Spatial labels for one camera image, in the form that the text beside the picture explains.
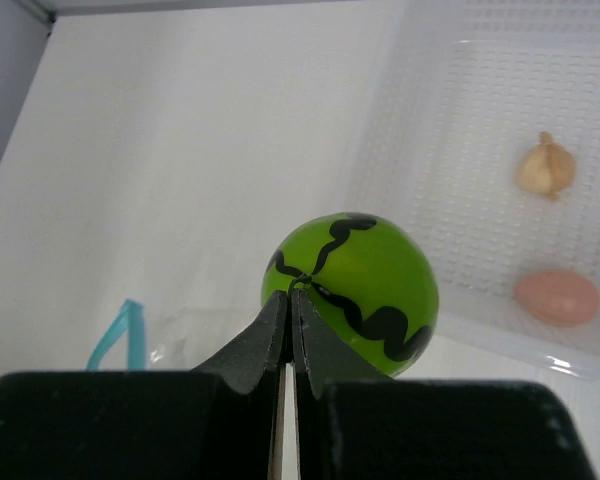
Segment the beige fake garlic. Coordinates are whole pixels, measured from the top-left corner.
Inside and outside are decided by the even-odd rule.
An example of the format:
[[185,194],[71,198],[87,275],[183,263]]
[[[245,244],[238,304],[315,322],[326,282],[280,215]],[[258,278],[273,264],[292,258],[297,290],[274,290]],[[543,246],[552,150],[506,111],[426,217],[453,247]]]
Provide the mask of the beige fake garlic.
[[539,134],[538,144],[524,156],[517,171],[517,185],[526,192],[558,200],[576,175],[573,154],[557,143],[546,131]]

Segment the pink fake egg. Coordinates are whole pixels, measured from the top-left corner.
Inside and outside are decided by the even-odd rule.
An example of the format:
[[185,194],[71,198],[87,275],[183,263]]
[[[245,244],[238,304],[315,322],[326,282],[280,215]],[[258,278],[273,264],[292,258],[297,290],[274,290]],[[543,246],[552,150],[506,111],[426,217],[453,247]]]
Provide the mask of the pink fake egg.
[[585,276],[562,269],[541,270],[521,277],[514,287],[518,303],[535,318],[558,327],[591,322],[600,294]]

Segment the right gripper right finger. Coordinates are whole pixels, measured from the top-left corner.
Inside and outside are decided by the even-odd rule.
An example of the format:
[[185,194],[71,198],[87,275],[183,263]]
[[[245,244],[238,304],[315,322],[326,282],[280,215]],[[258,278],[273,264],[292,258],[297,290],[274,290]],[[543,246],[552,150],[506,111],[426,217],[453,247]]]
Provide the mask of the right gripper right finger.
[[571,416],[517,380],[398,381],[290,296],[303,479],[592,479]]

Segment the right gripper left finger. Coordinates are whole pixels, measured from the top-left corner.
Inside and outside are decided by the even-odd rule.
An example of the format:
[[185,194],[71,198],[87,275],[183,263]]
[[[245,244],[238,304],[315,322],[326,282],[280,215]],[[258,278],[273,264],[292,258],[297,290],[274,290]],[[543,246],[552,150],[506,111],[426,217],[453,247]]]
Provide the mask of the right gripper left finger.
[[277,479],[288,297],[186,371],[0,378],[0,479]]

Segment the green fake melon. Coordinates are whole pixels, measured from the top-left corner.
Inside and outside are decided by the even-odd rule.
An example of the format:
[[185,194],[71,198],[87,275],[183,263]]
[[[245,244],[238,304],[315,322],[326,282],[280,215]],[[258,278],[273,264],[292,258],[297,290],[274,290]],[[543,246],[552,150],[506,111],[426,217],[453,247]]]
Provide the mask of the green fake melon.
[[424,353],[439,292],[429,261],[397,225],[342,212],[310,220],[275,249],[260,300],[305,290],[324,322],[357,354],[396,377]]

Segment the clear zip top bag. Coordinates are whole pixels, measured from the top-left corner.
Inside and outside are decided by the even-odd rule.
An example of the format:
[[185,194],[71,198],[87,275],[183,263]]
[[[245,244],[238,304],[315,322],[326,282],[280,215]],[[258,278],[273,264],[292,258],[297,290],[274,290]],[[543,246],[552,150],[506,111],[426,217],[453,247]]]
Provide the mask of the clear zip top bag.
[[185,307],[160,313],[127,299],[93,349],[88,371],[188,370],[233,334],[237,312]]

